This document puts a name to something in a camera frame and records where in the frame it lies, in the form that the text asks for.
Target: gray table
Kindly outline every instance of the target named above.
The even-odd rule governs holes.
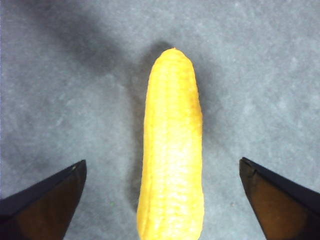
[[[246,156],[320,191],[320,2],[1,1],[1,190],[87,160],[66,240],[137,240],[154,60],[193,62],[203,111],[200,240],[263,240]]]

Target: yellow corn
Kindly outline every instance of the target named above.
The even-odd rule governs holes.
[[[175,48],[149,77],[136,218],[141,240],[197,240],[202,231],[202,113],[193,65]]]

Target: gray surface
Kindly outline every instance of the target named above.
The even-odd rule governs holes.
[[[263,240],[242,156],[320,191],[319,12],[317,0],[1,1],[2,197],[86,159],[65,239],[138,239],[147,80],[175,46],[203,111],[200,239]]]

